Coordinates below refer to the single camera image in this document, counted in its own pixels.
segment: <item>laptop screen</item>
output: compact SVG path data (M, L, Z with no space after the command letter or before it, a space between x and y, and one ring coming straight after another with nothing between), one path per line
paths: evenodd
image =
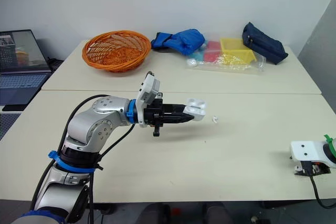
M0 31L0 72L48 71L31 30Z

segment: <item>laptop keyboard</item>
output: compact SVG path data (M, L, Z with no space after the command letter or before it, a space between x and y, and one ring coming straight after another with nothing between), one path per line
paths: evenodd
M36 88L45 78L44 74L28 76L4 76L0 77L2 89Z

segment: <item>laptop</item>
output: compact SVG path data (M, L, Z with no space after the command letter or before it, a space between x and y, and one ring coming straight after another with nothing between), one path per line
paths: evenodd
M0 105L28 104L50 75L31 30L0 31Z

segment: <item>blue ring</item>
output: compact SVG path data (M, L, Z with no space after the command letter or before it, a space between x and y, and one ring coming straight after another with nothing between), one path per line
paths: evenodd
M136 99L131 100L130 105L128 106L128 112L126 112L126 117L130 121L130 123L134 123L134 105Z
M46 216L49 217L51 219L54 219L55 221L57 221L59 224L62 223L66 223L65 219L62 216L58 216L58 215L54 215L52 214L50 211L47 210L31 210L26 214L23 214L21 217L26 217L26 216L33 216L33 215L39 215L39 216Z
M77 168L77 167L68 165L60 159L56 151L51 151L48 157L54 159L56 163L63 169L68 170L73 173L94 173L96 170L95 168Z

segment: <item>green clip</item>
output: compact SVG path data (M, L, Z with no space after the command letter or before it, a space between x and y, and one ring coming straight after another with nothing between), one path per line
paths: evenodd
M332 155L334 155L334 157L336 157L336 151L335 151L335 148L334 148L334 146L332 144L332 138L330 136L328 136L328 135L324 135L324 137L326 138L326 142L329 145L329 149L330 149Z

